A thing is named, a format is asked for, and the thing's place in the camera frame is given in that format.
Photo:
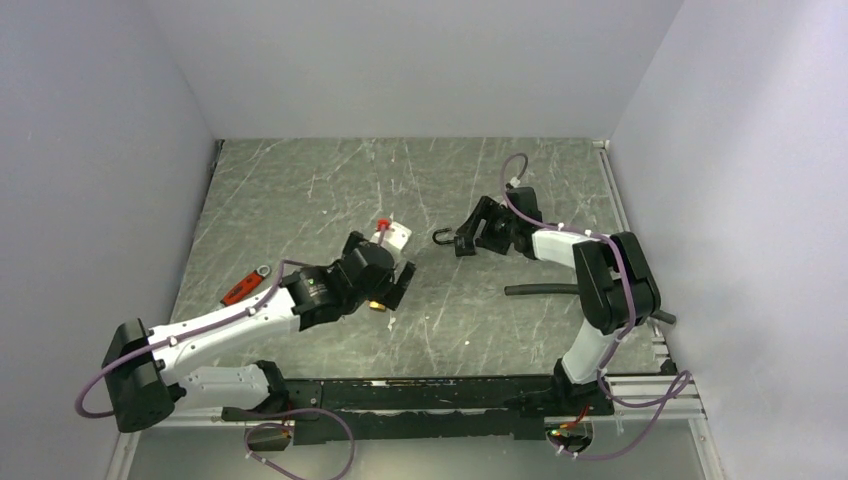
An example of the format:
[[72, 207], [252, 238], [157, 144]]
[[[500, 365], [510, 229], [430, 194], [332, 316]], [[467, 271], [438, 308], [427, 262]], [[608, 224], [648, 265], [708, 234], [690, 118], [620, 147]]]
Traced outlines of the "black padlock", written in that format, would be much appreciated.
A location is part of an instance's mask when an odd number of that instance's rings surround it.
[[451, 246], [457, 258], [476, 254], [473, 236], [464, 231], [456, 233], [450, 227], [438, 229], [432, 233], [431, 240], [438, 246]]

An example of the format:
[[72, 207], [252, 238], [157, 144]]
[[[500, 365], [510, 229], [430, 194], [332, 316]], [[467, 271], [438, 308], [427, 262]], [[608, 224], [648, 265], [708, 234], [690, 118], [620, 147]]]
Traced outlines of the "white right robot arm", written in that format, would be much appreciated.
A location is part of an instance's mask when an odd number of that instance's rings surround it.
[[574, 415], [604, 387], [609, 362], [625, 337], [661, 306], [661, 295], [637, 237], [580, 232], [547, 223], [536, 192], [506, 184], [503, 198], [483, 196], [449, 240], [458, 257], [480, 249], [509, 250], [573, 270], [583, 320], [576, 339], [556, 361], [551, 401]]

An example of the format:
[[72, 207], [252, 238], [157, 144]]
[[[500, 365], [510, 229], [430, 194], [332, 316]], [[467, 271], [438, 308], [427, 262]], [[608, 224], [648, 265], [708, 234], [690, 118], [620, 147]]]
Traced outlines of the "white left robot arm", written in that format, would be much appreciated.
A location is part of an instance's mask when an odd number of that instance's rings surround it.
[[294, 263], [264, 291], [200, 317], [146, 327], [125, 322], [103, 359], [109, 416], [122, 433], [150, 428], [177, 411], [226, 407], [264, 420], [289, 406], [285, 379], [272, 361], [213, 367], [227, 350], [336, 322], [375, 301], [396, 309], [415, 273], [403, 250], [412, 237], [399, 223], [371, 238], [352, 232], [341, 256], [324, 266]]

